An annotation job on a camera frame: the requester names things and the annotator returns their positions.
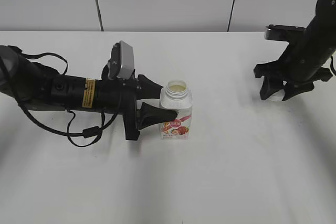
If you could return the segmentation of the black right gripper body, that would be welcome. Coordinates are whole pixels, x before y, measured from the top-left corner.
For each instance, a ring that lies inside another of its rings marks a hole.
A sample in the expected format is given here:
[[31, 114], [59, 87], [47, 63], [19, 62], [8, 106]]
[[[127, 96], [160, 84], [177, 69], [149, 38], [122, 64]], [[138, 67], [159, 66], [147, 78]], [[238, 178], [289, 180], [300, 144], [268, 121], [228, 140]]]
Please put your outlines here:
[[256, 78], [274, 78], [297, 85], [331, 79], [331, 70], [323, 65], [335, 52], [334, 37], [267, 40], [286, 41], [288, 46], [278, 60], [257, 64], [254, 68]]

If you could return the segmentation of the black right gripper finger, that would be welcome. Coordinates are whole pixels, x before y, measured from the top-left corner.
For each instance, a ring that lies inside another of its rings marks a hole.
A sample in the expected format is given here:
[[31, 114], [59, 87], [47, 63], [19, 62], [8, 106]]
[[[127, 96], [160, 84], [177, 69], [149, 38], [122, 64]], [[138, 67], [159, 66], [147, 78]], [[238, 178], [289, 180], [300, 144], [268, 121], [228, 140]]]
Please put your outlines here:
[[283, 81], [284, 96], [282, 101], [287, 101], [299, 94], [310, 92], [314, 89], [313, 82]]
[[268, 98], [275, 92], [283, 89], [282, 80], [264, 76], [263, 84], [260, 89], [261, 100], [268, 100]]

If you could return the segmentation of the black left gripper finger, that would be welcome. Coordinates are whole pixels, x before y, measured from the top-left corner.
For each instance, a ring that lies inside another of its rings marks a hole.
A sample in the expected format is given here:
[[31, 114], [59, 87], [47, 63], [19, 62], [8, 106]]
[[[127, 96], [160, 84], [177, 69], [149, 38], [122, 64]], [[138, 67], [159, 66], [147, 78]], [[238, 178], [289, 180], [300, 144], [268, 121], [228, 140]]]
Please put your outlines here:
[[138, 75], [137, 95], [160, 95], [163, 86], [153, 82], [143, 74]]
[[142, 103], [140, 109], [137, 109], [137, 124], [139, 130], [142, 130], [152, 125], [164, 122], [171, 122], [174, 121], [176, 118], [176, 111], [157, 108], [145, 102]]

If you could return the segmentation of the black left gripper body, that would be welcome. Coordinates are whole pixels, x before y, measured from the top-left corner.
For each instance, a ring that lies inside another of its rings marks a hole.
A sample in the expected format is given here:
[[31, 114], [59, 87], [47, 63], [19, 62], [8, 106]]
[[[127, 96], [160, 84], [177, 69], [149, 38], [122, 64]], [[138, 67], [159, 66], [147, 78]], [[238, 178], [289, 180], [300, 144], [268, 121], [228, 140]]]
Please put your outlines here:
[[134, 74], [129, 79], [95, 81], [95, 111], [122, 115], [126, 140], [137, 140], [140, 135], [136, 116], [136, 88], [137, 79]]

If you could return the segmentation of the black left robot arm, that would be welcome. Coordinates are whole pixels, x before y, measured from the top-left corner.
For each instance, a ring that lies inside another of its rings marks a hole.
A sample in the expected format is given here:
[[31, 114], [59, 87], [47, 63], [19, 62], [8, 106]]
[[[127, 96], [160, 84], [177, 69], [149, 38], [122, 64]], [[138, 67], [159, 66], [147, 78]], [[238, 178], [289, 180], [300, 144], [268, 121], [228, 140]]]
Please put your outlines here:
[[124, 41], [113, 45], [99, 80], [69, 76], [38, 62], [15, 46], [1, 46], [1, 93], [14, 98], [26, 114], [32, 111], [97, 112], [122, 115], [125, 138], [136, 141], [148, 126], [173, 121], [177, 112], [139, 100], [158, 99], [162, 87], [135, 74], [133, 48]]

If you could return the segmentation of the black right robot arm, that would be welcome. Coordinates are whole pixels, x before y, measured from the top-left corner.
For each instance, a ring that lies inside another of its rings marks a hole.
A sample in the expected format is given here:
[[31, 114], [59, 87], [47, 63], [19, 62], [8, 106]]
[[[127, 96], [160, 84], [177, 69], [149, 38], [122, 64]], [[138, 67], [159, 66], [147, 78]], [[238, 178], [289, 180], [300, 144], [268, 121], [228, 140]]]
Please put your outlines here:
[[314, 82], [329, 81], [335, 68], [323, 65], [335, 53], [335, 0], [317, 0], [315, 16], [307, 27], [268, 25], [265, 39], [288, 43], [281, 56], [257, 64], [255, 78], [263, 78], [260, 98], [282, 91], [282, 101], [314, 89]]

